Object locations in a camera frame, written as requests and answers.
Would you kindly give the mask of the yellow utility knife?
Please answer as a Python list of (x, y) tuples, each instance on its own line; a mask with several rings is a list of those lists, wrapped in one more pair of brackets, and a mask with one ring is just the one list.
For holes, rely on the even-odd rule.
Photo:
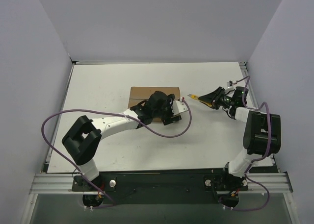
[(196, 100), (196, 101), (198, 101), (198, 102), (200, 102), (200, 103), (202, 103), (202, 104), (204, 104), (204, 105), (206, 105), (207, 107), (212, 107), (212, 105), (211, 105), (210, 103), (207, 103), (207, 102), (205, 102), (205, 101), (200, 100), (197, 95), (188, 94), (187, 96), (190, 97), (190, 98), (192, 98), (192, 99), (194, 99), (194, 100)]

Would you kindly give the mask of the brown cardboard express box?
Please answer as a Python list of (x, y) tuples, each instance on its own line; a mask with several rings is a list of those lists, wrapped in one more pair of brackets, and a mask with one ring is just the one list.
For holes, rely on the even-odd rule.
[(162, 123), (163, 113), (173, 113), (172, 104), (180, 98), (178, 87), (131, 87), (128, 108), (145, 125)]

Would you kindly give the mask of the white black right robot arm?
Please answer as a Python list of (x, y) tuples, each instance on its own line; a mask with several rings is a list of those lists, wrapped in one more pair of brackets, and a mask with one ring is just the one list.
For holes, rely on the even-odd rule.
[(280, 116), (246, 108), (247, 95), (248, 89), (244, 87), (229, 90), (218, 87), (198, 97), (209, 108), (223, 109), (229, 118), (245, 123), (243, 149), (227, 164), (228, 173), (236, 177), (244, 177), (255, 163), (278, 153), (281, 147)]

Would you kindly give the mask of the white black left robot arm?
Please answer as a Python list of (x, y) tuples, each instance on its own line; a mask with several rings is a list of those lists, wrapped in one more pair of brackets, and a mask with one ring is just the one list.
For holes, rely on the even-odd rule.
[(80, 172), (83, 184), (89, 190), (99, 188), (100, 173), (94, 155), (101, 140), (125, 130), (139, 129), (159, 119), (164, 125), (180, 121), (181, 113), (188, 110), (183, 99), (175, 99), (174, 94), (155, 91), (147, 100), (125, 110), (120, 116), (89, 119), (79, 117), (62, 139), (62, 144), (70, 154)]

